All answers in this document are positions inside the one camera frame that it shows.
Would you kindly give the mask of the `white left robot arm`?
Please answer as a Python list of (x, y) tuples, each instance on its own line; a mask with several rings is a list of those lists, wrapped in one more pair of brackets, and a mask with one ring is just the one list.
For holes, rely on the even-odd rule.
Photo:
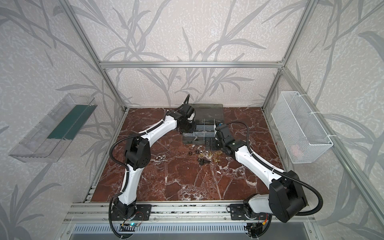
[[(194, 132), (196, 129), (195, 114), (188, 117), (172, 112), (150, 128), (120, 139), (110, 148), (110, 159), (126, 169), (121, 192), (114, 195), (112, 200), (121, 213), (131, 215), (136, 212), (137, 188), (142, 171), (151, 160), (151, 146), (175, 129), (181, 133)], [(124, 141), (126, 142), (125, 161), (121, 162), (116, 160), (113, 151), (119, 143)]]

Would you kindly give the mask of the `grey plastic organizer box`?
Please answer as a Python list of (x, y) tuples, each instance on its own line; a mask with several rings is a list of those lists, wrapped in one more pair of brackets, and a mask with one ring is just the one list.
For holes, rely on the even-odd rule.
[(183, 133), (183, 143), (202, 145), (215, 150), (217, 145), (215, 128), (225, 122), (222, 104), (191, 104), (195, 109), (196, 129), (193, 133)]

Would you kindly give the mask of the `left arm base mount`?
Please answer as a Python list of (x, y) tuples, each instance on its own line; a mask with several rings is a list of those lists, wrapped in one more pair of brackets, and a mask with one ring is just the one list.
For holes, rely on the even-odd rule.
[(152, 205), (138, 204), (128, 211), (127, 215), (121, 213), (118, 208), (113, 205), (111, 210), (112, 221), (148, 221), (150, 219)]

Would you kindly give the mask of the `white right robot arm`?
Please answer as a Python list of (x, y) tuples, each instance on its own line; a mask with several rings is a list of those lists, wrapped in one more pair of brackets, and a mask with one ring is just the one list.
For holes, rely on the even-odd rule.
[(243, 201), (243, 212), (246, 218), (253, 220), (259, 215), (273, 215), (283, 223), (292, 217), (300, 215), (307, 204), (303, 186), (298, 183), (299, 177), (293, 172), (286, 172), (280, 176), (277, 171), (281, 169), (269, 164), (265, 159), (249, 150), (246, 142), (231, 140), (224, 144), (223, 141), (209, 138), (208, 146), (212, 150), (221, 150), (255, 174), (269, 193), (266, 195), (254, 194)]

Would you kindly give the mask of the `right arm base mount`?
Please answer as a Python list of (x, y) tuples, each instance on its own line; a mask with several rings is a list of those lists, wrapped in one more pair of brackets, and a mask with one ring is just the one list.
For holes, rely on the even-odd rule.
[(230, 204), (227, 211), (233, 221), (265, 221), (268, 218), (266, 213), (249, 213), (249, 211), (245, 210), (244, 204)]

